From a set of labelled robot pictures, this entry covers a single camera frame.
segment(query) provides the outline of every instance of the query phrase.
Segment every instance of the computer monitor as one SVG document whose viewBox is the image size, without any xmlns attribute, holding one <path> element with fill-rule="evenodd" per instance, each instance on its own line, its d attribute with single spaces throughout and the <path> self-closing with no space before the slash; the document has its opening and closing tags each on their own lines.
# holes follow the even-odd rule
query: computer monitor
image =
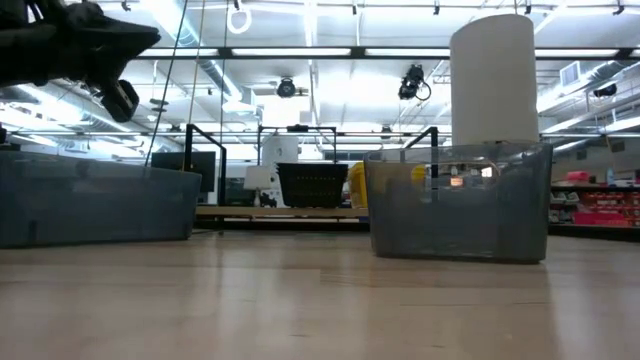
<svg viewBox="0 0 640 360">
<path fill-rule="evenodd" d="M 151 166 L 159 169 L 181 170 L 184 153 L 153 153 Z M 216 153 L 198 151 L 191 153 L 191 172 L 202 175 L 200 192 L 214 192 L 216 183 Z"/>
</svg>

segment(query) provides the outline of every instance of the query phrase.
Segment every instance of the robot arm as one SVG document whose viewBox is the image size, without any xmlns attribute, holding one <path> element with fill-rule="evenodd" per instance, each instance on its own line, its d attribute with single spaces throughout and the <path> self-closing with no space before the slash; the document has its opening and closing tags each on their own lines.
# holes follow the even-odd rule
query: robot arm
<svg viewBox="0 0 640 360">
<path fill-rule="evenodd" d="M 34 23 L 27 21 L 27 8 Z M 158 29 L 106 17 L 88 1 L 64 6 L 58 0 L 0 0 L 0 24 L 0 87 L 82 81 L 99 91 L 114 120 L 131 119 L 139 98 L 119 77 L 130 60 L 160 40 Z"/>
</svg>

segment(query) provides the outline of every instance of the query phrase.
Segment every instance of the cable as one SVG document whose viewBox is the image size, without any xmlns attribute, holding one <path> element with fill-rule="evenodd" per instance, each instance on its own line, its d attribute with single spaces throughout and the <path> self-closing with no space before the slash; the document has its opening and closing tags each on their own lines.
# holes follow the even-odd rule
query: cable
<svg viewBox="0 0 640 360">
<path fill-rule="evenodd" d="M 187 5 L 189 1 L 184 2 L 184 8 L 182 9 L 182 17 L 180 18 L 180 25 L 178 27 L 178 34 L 176 35 L 176 42 L 173 45 L 173 55 L 171 56 L 171 62 L 169 63 L 169 71 L 167 72 L 167 80 L 164 84 L 164 92 L 162 93 L 162 102 L 160 102 L 160 110 L 158 110 L 158 117 L 156 118 L 156 126 L 153 129 L 153 135 L 151 136 L 151 143 L 149 144 L 149 151 L 147 152 L 147 158 L 144 161 L 144 167 L 149 166 L 149 159 L 151 158 L 151 152 L 153 150 L 153 144 L 156 141 L 156 135 L 158 134 L 158 128 L 160 127 L 160 120 L 162 119 L 162 113 L 164 110 L 164 104 L 167 99 L 167 90 L 169 89 L 169 82 L 171 81 L 171 72 L 173 71 L 173 64 L 176 61 L 176 51 L 178 50 L 178 43 L 180 40 L 180 33 L 182 32 L 182 25 L 184 24 L 184 18 L 187 15 Z"/>
<path fill-rule="evenodd" d="M 198 52 L 196 53 L 196 61 L 194 63 L 195 69 L 193 71 L 193 87 L 191 88 L 191 105 L 189 105 L 189 121 L 188 124 L 191 124 L 191 117 L 193 116 L 193 103 L 196 98 L 196 81 L 198 80 L 198 60 L 200 60 L 200 46 L 202 45 L 202 29 L 204 27 L 204 13 L 205 13 L 205 3 L 206 0 L 202 0 L 202 15 L 200 16 L 200 31 L 198 33 Z"/>
</svg>

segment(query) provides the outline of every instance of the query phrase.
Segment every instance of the wooden table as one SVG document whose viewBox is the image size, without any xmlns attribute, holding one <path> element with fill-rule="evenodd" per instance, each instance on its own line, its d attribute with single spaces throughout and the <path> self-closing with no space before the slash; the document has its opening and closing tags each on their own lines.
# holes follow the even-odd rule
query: wooden table
<svg viewBox="0 0 640 360">
<path fill-rule="evenodd" d="M 320 209 L 320 208 L 262 208 L 239 206 L 198 206 L 197 215 L 210 216 L 306 216 L 319 218 L 364 217 L 369 216 L 368 209 Z"/>
</svg>

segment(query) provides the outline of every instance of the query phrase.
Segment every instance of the wooden floor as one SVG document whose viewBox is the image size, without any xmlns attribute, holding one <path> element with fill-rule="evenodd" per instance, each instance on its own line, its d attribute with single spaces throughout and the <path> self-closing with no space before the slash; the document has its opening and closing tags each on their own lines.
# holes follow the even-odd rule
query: wooden floor
<svg viewBox="0 0 640 360">
<path fill-rule="evenodd" d="M 0 251 L 1 360 L 640 358 L 640 245 L 377 259 L 365 235 Z"/>
</svg>

